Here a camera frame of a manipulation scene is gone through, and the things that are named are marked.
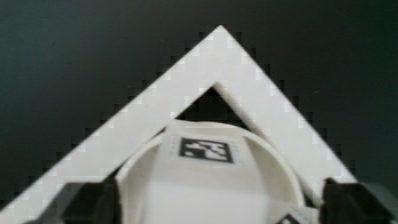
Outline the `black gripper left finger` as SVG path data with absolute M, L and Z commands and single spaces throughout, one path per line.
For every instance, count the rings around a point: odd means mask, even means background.
M 24 224 L 118 224 L 118 191 L 113 178 L 63 185 L 38 217 Z

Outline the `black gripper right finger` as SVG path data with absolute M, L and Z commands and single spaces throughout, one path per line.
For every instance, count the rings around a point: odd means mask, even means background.
M 324 179 L 319 224 L 392 224 L 395 216 L 360 183 Z

